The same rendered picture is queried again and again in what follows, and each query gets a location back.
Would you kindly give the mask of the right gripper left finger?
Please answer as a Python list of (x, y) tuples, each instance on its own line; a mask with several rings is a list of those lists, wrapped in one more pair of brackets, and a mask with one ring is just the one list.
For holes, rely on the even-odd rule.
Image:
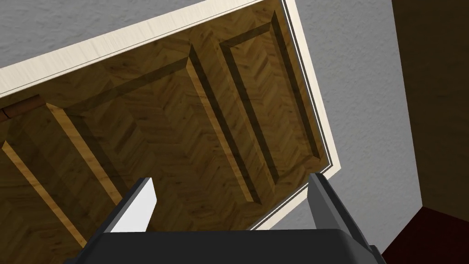
[(103, 222), (103, 233), (145, 232), (156, 203), (152, 178), (139, 178)]

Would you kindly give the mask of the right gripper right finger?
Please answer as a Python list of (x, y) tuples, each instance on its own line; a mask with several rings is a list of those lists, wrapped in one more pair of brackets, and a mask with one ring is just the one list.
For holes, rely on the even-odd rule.
[(371, 250), (362, 231), (323, 174), (309, 175), (307, 200), (317, 229), (344, 231), (365, 249)]

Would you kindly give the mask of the brown wooden panelled door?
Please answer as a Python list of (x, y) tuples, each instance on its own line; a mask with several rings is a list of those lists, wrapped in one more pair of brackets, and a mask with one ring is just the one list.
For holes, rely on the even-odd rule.
[(329, 166), (281, 0), (0, 99), (0, 264), (63, 264), (138, 178), (150, 231), (245, 230)]

